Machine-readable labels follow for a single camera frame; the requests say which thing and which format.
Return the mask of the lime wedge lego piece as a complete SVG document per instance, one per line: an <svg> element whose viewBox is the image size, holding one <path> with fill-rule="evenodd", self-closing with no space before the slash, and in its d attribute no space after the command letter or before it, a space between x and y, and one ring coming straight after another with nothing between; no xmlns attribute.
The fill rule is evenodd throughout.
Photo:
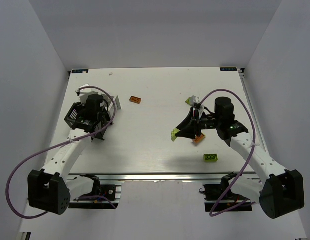
<svg viewBox="0 0 310 240"><path fill-rule="evenodd" d="M177 129L177 128L174 128L172 131L171 131L171 140L174 142L176 139L177 139L177 136L176 134L179 133L180 130Z"/></svg>

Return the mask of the brown lego brick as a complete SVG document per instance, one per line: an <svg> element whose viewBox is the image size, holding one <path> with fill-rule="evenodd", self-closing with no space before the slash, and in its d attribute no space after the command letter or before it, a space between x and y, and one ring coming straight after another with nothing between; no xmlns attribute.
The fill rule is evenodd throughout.
<svg viewBox="0 0 310 240"><path fill-rule="evenodd" d="M135 96L131 96L129 98L129 101L135 104L140 104L141 103L141 99L139 97L135 97Z"/></svg>

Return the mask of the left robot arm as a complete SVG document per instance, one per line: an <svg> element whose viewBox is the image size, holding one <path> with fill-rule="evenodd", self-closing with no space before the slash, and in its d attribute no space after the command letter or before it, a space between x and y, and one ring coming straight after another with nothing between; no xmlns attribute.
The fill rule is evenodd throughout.
<svg viewBox="0 0 310 240"><path fill-rule="evenodd" d="M107 126L111 124L111 106L105 95L97 93L87 93L71 106L64 118L70 127L67 144L60 147L40 170L32 170L27 177L29 206L61 215L70 201L98 197L101 187L95 175L67 178L83 150L93 140L103 140Z"/></svg>

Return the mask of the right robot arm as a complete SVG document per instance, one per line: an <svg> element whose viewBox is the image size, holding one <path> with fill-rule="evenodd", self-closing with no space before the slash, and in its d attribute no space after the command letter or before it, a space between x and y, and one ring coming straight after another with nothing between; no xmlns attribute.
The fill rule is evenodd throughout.
<svg viewBox="0 0 310 240"><path fill-rule="evenodd" d="M216 130L218 136L250 166L259 177L259 181L246 178L240 171L230 173L221 179L221 194L215 205L222 199L243 198L230 209L260 205L263 212L271 219L297 211L304 207L304 184L301 173L288 170L277 163L266 151L255 143L256 135L235 120L234 106L231 99L218 97L214 102L214 112L205 114L205 107L196 97L190 100L187 117L171 132L171 139L198 139L203 130Z"/></svg>

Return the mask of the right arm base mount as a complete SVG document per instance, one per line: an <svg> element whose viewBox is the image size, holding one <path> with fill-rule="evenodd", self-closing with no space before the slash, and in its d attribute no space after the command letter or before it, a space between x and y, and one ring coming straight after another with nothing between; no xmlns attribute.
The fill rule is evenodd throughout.
<svg viewBox="0 0 310 240"><path fill-rule="evenodd" d="M233 180L236 175L236 173L231 172L230 174L223 176L220 183L204 184L203 187L199 189L199 193L204 196L204 206L207 213L212 210L214 204L229 186L229 182ZM245 203L235 209L231 209L230 212L251 212L252 203L247 198L241 195L233 194L231 190L229 190L220 203L216 206L213 213L216 214L223 210L228 210L243 201L245 201Z"/></svg>

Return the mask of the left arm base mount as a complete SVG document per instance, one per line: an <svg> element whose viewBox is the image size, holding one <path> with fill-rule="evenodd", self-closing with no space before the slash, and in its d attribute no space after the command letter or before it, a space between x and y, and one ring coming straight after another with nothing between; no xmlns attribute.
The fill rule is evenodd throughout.
<svg viewBox="0 0 310 240"><path fill-rule="evenodd" d="M69 209L114 210L121 196L121 183L104 180L100 175L80 174L67 177Z"/></svg>

